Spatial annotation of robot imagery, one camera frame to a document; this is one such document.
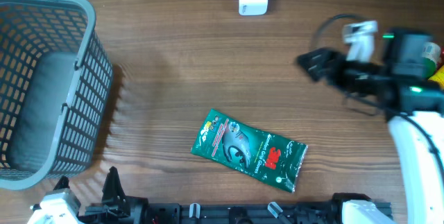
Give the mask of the green lid jar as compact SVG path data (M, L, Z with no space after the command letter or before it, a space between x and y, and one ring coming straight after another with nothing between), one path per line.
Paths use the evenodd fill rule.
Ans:
M441 48L433 42L427 42L424 45L422 52L422 59L424 64L423 77L429 78L436 71L439 61L441 59Z

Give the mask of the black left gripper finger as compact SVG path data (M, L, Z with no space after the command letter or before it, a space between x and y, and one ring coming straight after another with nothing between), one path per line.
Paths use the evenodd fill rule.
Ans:
M107 206L123 207L126 203L126 195L121 186L118 170L112 166L106 176L103 185L101 202Z
M68 189L69 188L69 178L67 176L62 176L57 184L54 186L53 190L57 191L60 189Z

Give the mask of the green 3M gloves packet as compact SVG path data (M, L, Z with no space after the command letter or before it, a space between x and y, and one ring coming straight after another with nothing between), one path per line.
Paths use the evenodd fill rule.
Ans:
M308 145L248 126L211 109L191 154L293 193Z

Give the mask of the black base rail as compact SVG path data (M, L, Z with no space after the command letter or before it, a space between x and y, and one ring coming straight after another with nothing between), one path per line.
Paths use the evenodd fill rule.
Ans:
M294 204L180 205L148 203L145 223L343 223L345 204L361 200L393 219L391 204L358 193L335 193L331 199Z

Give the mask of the red chilli sauce bottle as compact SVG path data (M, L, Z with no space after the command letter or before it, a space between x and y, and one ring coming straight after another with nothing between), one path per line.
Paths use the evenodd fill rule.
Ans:
M437 83L441 89L444 88L444 67L443 67L443 51L441 51L440 58L438 59L437 70L434 74L428 79L428 81L432 81Z

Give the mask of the grey plastic shopping basket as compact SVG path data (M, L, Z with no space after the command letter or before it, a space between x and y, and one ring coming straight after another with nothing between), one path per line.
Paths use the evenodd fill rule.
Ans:
M92 161L113 67L88 0L1 0L1 187Z

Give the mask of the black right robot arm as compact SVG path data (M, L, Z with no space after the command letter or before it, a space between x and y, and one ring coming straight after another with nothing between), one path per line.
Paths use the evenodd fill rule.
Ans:
M351 60L331 48L299 55L314 81L326 79L345 97L384 112L397 148L410 223L443 222L443 90L422 76L421 54L433 37L392 28L381 65Z

